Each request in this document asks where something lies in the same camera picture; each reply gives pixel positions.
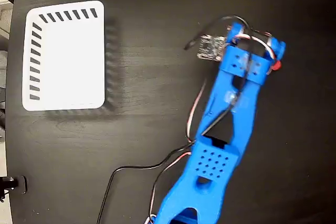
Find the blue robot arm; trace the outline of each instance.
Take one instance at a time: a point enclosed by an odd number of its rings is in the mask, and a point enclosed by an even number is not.
[[[234,23],[226,42],[231,43],[243,27]],[[271,38],[268,45],[277,60],[285,52],[286,44]],[[248,52],[235,45],[226,47],[219,65],[202,120],[196,132],[192,154],[182,176],[164,198],[155,224],[170,224],[173,220],[186,224],[217,223],[224,200],[226,185],[239,164],[253,131],[257,96],[264,84],[274,60],[252,54],[245,87],[235,106],[233,115],[234,133],[223,148],[213,145],[204,132],[220,114],[230,108],[238,90],[232,85],[234,76],[243,77],[247,69]],[[190,209],[195,209],[197,216]]]

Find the table surface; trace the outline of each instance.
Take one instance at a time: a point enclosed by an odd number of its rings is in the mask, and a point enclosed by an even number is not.
[[[188,110],[216,66],[198,60],[196,48],[182,48],[202,25],[226,13],[245,17],[288,47],[283,68],[260,92],[254,133],[226,189],[218,223],[336,220],[333,0],[100,0],[106,16],[105,105],[89,111],[25,111],[26,14],[78,1],[88,0],[15,0],[7,68],[7,166],[9,175],[27,177],[29,191],[10,196],[14,224],[95,223],[116,167],[154,164],[184,144]],[[160,180],[155,211],[183,165]],[[158,172],[121,172],[103,223],[143,223]]]

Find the black stripe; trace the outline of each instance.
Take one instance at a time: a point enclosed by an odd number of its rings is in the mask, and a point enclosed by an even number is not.
[[[39,36],[36,32],[32,31],[31,35],[35,36],[38,39],[41,39],[41,36]]]
[[[40,54],[38,51],[36,51],[35,49],[33,49],[33,48],[30,49],[30,52],[31,52],[32,54],[37,55],[37,56],[41,56],[41,54]]]
[[[31,95],[29,96],[29,98],[30,98],[31,100],[40,100],[40,97],[37,97],[36,95],[33,95],[33,94],[31,94]]]
[[[38,65],[41,64],[38,60],[35,60],[35,59],[32,58],[32,57],[30,58],[30,61],[31,61],[32,63],[38,64]]]
[[[67,10],[64,11],[64,13],[65,13],[65,15],[68,17],[69,20],[72,20],[72,18],[71,18],[71,16],[70,16],[69,12],[68,12]]]
[[[72,12],[74,13],[74,15],[76,16],[77,19],[80,19],[79,14],[76,10],[72,10]]]
[[[40,88],[33,86],[33,85],[29,85],[29,89],[34,90],[34,91],[40,91]]]
[[[82,9],[81,11],[84,14],[85,18],[89,18],[89,15],[88,15],[88,13],[86,12],[85,9]]]
[[[61,13],[56,12],[56,16],[57,16],[61,21],[64,21],[63,17],[61,16]]]
[[[33,67],[30,67],[30,70],[31,72],[34,72],[34,73],[40,73],[40,70],[33,68]]]
[[[38,25],[36,25],[34,22],[33,22],[33,27],[35,27],[37,30],[40,30],[42,31],[42,28],[40,28]]]
[[[31,43],[32,43],[34,46],[41,47],[41,45],[40,45],[39,43],[37,43],[36,41],[34,41],[33,39],[31,40]]]
[[[47,21],[46,18],[43,16],[43,14],[40,14],[39,16],[40,16],[40,18],[41,18],[45,23],[48,23],[48,21]]]
[[[40,79],[34,77],[34,76],[30,76],[29,78],[31,81],[36,81],[36,82],[40,82]]]
[[[51,13],[47,13],[47,15],[52,20],[52,22],[56,22],[56,20],[54,19]]]
[[[98,16],[97,16],[96,10],[95,10],[94,8],[91,8],[90,10],[91,10],[93,16],[94,16],[95,18],[97,18]]]

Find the dark wooden table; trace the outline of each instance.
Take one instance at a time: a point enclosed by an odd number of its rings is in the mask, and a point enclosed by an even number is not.
[[[282,70],[269,76],[260,93],[254,133],[227,187],[219,223],[336,220],[333,0],[100,0],[106,16],[105,105],[90,111],[25,111],[26,14],[77,1],[88,0],[15,0],[7,166],[8,174],[27,177],[29,191],[10,197],[14,224],[95,223],[116,167],[156,163],[184,144],[190,105],[216,67],[196,59],[196,49],[182,48],[202,25],[225,13],[245,17],[288,47]],[[160,181],[155,211],[182,168],[177,165]],[[119,174],[103,223],[143,223],[158,172]]]

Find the white tray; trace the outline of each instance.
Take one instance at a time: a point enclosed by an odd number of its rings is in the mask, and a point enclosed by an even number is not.
[[[102,106],[103,4],[87,1],[30,10],[22,72],[22,104],[28,111]]]

